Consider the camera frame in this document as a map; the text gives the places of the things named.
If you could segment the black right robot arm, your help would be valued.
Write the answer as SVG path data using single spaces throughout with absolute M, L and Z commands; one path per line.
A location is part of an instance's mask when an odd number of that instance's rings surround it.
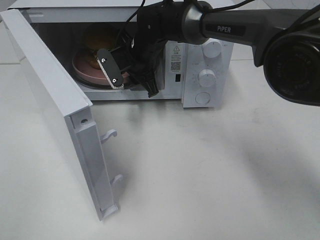
M 154 72 L 168 41 L 201 45 L 217 39 L 250 46 L 256 67 L 281 98 L 320 104 L 320 8 L 241 10 L 205 1 L 164 0 L 136 11 L 137 32 L 111 51 L 118 67 L 158 93 Z

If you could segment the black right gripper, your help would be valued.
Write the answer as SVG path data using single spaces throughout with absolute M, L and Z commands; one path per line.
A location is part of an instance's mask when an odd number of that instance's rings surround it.
M 166 43 L 164 38 L 150 39 L 148 35 L 136 34 L 132 40 L 110 51 L 119 69 L 127 71 L 141 84 L 149 98 L 159 93 L 155 71 Z

